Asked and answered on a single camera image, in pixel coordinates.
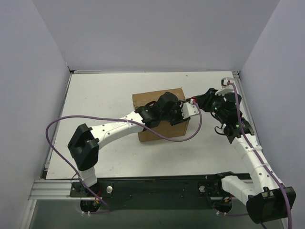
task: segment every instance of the black metal plate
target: black metal plate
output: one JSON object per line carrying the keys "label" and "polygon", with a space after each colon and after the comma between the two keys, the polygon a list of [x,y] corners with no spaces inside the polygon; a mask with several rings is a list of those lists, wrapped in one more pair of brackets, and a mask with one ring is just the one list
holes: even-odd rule
{"label": "black metal plate", "polygon": [[[248,174],[238,175],[248,179]],[[215,175],[179,177],[99,178],[102,197],[112,210],[118,209],[211,209],[199,185],[215,184]],[[103,196],[112,185],[112,196]],[[84,192],[71,190],[70,197],[85,197]],[[221,196],[211,193],[210,196]]]}

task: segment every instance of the brown cardboard box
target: brown cardboard box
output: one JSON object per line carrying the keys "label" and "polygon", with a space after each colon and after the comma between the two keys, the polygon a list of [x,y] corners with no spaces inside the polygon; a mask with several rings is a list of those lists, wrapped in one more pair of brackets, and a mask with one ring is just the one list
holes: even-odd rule
{"label": "brown cardboard box", "polygon": [[[181,88],[169,89],[156,92],[147,92],[141,94],[133,94],[132,101],[133,107],[136,109],[139,106],[143,106],[151,101],[157,101],[158,98],[165,92],[171,92],[178,97],[179,100],[185,100],[183,90]],[[179,137],[184,136],[189,122],[179,123],[177,125],[171,126],[168,122],[161,122],[157,127],[153,128],[157,133],[165,137]],[[157,135],[154,135],[150,131],[144,131],[138,133],[140,142],[147,142],[160,139]]]}

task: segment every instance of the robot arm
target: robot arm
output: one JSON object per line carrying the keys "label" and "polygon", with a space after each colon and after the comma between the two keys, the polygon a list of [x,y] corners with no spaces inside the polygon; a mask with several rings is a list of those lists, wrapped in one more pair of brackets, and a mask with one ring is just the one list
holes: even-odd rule
{"label": "robot arm", "polygon": [[[161,121],[168,121],[171,125],[187,121],[191,116],[199,114],[193,105],[193,101],[195,101],[200,109],[211,113],[222,124],[223,135],[228,138],[229,143],[239,153],[254,185],[254,187],[250,187],[233,173],[228,172],[224,173],[225,175],[219,175],[221,191],[230,193],[243,202],[247,206],[249,216],[256,223],[287,217],[283,194],[275,180],[268,175],[264,168],[266,166],[273,173],[262,153],[262,148],[257,144],[254,131],[251,125],[242,118],[242,113],[237,112],[236,103],[240,104],[241,96],[238,95],[238,101],[235,99],[229,82],[230,79],[223,79],[221,90],[210,88],[207,93],[194,96],[186,101],[179,101],[174,94],[165,93],[160,96],[158,101],[141,106],[123,117],[122,119],[126,119],[127,122],[92,127],[88,127],[86,124],[80,125],[69,142],[68,148],[77,164],[83,182],[89,187],[97,183],[94,165],[98,161],[99,150],[106,144],[123,136],[145,131],[145,126],[154,128]],[[242,135],[239,118],[243,131],[254,148],[250,148]],[[254,153],[255,150],[261,157],[263,164]],[[292,187],[284,189],[289,198],[290,207],[292,207],[295,192]]]}
{"label": "robot arm", "polygon": [[145,126],[154,128],[161,121],[168,121],[172,125],[176,125],[198,114],[197,108],[190,102],[179,101],[174,94],[165,93],[160,96],[158,101],[152,101],[122,117],[121,119],[126,120],[124,122],[92,127],[88,127],[86,124],[78,126],[68,148],[83,182],[91,187],[97,183],[94,165],[98,161],[98,151],[105,145],[121,137],[145,131]]}

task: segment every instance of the white wall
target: white wall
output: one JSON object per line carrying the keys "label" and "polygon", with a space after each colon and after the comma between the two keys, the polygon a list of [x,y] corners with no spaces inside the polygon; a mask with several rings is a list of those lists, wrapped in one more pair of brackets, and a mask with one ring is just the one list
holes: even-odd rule
{"label": "white wall", "polygon": [[34,0],[72,70],[241,70],[279,0]]}
{"label": "white wall", "polygon": [[281,0],[242,68],[241,80],[264,153],[297,198],[304,228],[305,1]]}
{"label": "white wall", "polygon": [[0,228],[17,229],[47,155],[68,68],[31,0],[0,3]]}

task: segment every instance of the bolt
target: bolt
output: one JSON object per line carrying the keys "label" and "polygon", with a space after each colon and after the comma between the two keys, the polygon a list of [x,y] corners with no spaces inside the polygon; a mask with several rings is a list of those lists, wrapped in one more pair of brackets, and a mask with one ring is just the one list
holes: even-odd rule
{"label": "bolt", "polygon": [[107,193],[112,193],[112,190],[113,190],[113,188],[112,188],[111,186],[108,186],[108,187],[106,188],[106,192],[107,192]]}
{"label": "bolt", "polygon": [[201,185],[201,186],[199,187],[199,191],[200,191],[200,192],[204,192],[204,189],[205,189],[205,186],[203,186],[203,185]]}

